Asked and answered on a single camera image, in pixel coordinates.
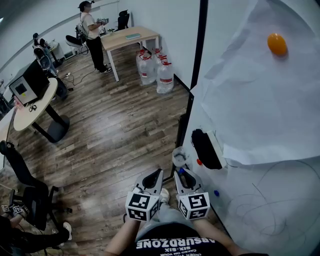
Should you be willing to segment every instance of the white shirt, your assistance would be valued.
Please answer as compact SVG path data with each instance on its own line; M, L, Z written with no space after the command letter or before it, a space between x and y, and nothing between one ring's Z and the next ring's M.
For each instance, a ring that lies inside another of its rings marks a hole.
M85 32L88 35L88 39L96 39L99 36L99 28L97 27L94 30L89 30L88 28L88 26L96 24L94 18L86 12L82 12L80 20Z

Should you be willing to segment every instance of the table top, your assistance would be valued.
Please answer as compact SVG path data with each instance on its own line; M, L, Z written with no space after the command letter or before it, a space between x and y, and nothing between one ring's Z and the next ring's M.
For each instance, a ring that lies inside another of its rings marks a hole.
M13 127L16 131L23 131L24 129L28 128L28 126L32 125L46 110L46 107L50 104L58 88L57 79L49 78L49 82L48 89L43 97L34 103L34 105L36 105L36 110L30 112L29 104L21 109L17 108L13 120Z
M140 34L141 37L127 40L126 36L132 34ZM112 33L111 35L106 35L101 38L102 45L106 51L111 51L123 46L128 46L134 43L138 43L144 40L155 39L159 34L145 28L143 26L134 26L127 29L119 30Z
M7 141L12 116L15 113L13 107L0 121L0 141ZM5 156L0 153L0 171L5 166Z

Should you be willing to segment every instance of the round table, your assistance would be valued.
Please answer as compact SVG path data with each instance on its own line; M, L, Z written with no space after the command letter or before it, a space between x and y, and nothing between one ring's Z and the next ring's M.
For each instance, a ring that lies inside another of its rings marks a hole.
M66 115L59 116L54 109L50 106L50 102L55 96L58 88L58 81L55 78L49 78L48 88L43 97L33 103L36 106L36 110L29 111L29 104L19 109L17 108L13 127L16 131L23 131L32 125L39 131L44 137L46 137L51 143L60 141L67 133L70 125L70 120ZM36 120L39 116L46 111L53 119L47 132L45 132L37 123Z

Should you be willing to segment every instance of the woman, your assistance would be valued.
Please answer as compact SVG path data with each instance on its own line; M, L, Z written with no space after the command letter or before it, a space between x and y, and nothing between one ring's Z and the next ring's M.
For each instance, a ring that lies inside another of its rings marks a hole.
M266 256L237 246L205 219L192 222L170 208L169 192L161 190L160 210L139 231L140 221L129 218L105 249L105 256L220 255Z
M33 34L33 45L32 47L35 48L36 46L41 46L43 48L43 51L45 53L46 56L48 56L49 60L50 60L50 71L53 75L57 76L59 70L55 69L55 66L53 64L53 62L51 61L51 56L50 56L50 47L49 44L43 39L39 39L39 34L38 33L34 33Z

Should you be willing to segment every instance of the orange ball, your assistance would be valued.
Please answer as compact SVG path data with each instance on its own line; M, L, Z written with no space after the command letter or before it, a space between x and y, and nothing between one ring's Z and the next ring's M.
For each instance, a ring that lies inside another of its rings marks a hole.
M287 44L281 35L272 33L268 36L267 42L269 49L273 54L283 56L287 53Z

